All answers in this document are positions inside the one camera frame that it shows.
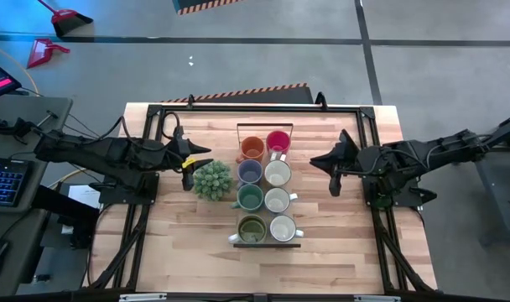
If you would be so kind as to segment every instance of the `yellow black striped tape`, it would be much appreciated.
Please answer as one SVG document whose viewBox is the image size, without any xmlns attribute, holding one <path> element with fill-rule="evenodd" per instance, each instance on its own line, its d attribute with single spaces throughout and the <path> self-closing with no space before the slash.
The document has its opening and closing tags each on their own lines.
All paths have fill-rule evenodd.
<svg viewBox="0 0 510 302">
<path fill-rule="evenodd" d="M 223 97 L 229 97 L 229 96 L 241 96 L 241 95 L 247 95 L 247 94 L 252 94 L 252 93 L 279 91 L 279 90 L 300 88 L 300 87 L 307 87 L 307 83 L 272 86 L 272 87 L 265 87 L 265 88 L 258 88 L 258 89 L 257 88 L 256 89 L 246 89 L 244 91 L 223 92 L 223 93 L 216 93 L 213 95 L 206 95 L 206 96 L 194 96 L 194 98 L 195 98 L 195 101 L 197 102 L 197 101 L 211 100 L 211 99 L 217 99 L 217 98 L 223 98 Z M 187 101 L 188 101 L 188 97 L 178 98 L 178 99 L 168 100 L 168 101 L 162 101 L 162 102 L 187 102 Z"/>
<path fill-rule="evenodd" d="M 209 3 L 203 3 L 203 4 L 197 4 L 197 5 L 193 5 L 193 6 L 190 6 L 188 8 L 182 8 L 178 11 L 178 14 L 179 15 L 183 15 L 183 14 L 187 14 L 187 13 L 195 13 L 195 12 L 199 12 L 203 9 L 208 9 L 208 8 L 217 8 L 219 6 L 222 6 L 222 5 L 226 5 L 226 4 L 231 4 L 231 3 L 237 3 L 237 2 L 241 2 L 242 0 L 215 0 L 215 1 L 210 1 Z"/>
</svg>

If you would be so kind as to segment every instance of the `purple mug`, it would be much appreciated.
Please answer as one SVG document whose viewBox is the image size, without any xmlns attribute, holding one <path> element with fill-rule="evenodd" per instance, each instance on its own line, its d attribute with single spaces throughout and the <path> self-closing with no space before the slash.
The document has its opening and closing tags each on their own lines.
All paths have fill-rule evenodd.
<svg viewBox="0 0 510 302">
<path fill-rule="evenodd" d="M 238 165 L 238 187 L 258 185 L 263 178 L 263 166 L 257 160 L 246 159 Z"/>
</svg>

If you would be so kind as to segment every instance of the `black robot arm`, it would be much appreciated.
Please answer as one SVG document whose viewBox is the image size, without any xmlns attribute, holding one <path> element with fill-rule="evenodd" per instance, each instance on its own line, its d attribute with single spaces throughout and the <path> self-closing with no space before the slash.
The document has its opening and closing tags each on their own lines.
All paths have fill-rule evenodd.
<svg viewBox="0 0 510 302">
<path fill-rule="evenodd" d="M 494 146 L 510 137 L 510 118 L 491 134 L 469 130 L 428 142 L 406 140 L 358 150 L 342 130 L 340 142 L 310 163 L 330 176 L 330 193 L 338 196 L 342 175 L 358 175 L 369 183 L 373 198 L 397 195 L 410 180 L 451 163 L 481 159 Z"/>
<path fill-rule="evenodd" d="M 53 130 L 41 133 L 35 147 L 37 159 L 53 163 L 71 163 L 108 176 L 124 190 L 139 192 L 149 172 L 172 169 L 183 174 L 184 190 L 194 185 L 193 173 L 212 159 L 186 160 L 192 154 L 210 152 L 183 139 L 182 127 L 174 130 L 170 141 L 161 142 L 142 138 L 83 138 Z"/>
</svg>

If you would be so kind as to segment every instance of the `potted plant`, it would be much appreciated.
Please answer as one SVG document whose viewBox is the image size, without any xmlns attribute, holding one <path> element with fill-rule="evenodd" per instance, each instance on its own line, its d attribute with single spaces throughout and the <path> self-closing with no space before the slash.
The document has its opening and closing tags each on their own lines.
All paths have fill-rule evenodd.
<svg viewBox="0 0 510 302">
<path fill-rule="evenodd" d="M 219 201 L 231 192 L 231 168 L 221 161 L 213 161 L 194 173 L 195 194 L 208 201 Z"/>
</svg>

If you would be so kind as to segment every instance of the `gray floor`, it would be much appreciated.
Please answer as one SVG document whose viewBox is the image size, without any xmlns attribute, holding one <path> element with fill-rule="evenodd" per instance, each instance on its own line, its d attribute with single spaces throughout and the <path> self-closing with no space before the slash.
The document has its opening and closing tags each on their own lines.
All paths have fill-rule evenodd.
<svg viewBox="0 0 510 302">
<path fill-rule="evenodd" d="M 361 38 L 353 0 L 245 0 L 181 17 L 166 0 L 52 3 L 96 20 L 75 35 Z M 510 39 L 510 0 L 363 0 L 363 5 L 371 39 Z M 0 34 L 6 33 L 52 34 L 48 11 L 28 0 L 0 1 Z M 331 103 L 372 104 L 359 45 L 63 45 L 70 54 L 29 72 L 41 93 L 73 98 L 73 114 L 97 132 L 109 128 L 126 102 L 296 82 L 323 91 Z M 0 42 L 22 64 L 29 47 Z M 432 139 L 463 128 L 480 133 L 510 116 L 510 48 L 376 46 L 372 52 L 382 102 L 397 106 L 406 138 Z M 0 55 L 0 65 L 30 88 L 13 62 Z M 72 170 L 52 164 L 44 182 Z M 440 289 L 510 299 L 510 246 L 485 249 L 477 241 L 495 227 L 496 217 L 474 167 L 443 168 L 425 176 L 422 186 L 439 193 L 425 207 L 424 219 Z M 78 257 L 82 262 L 85 255 Z"/>
</svg>

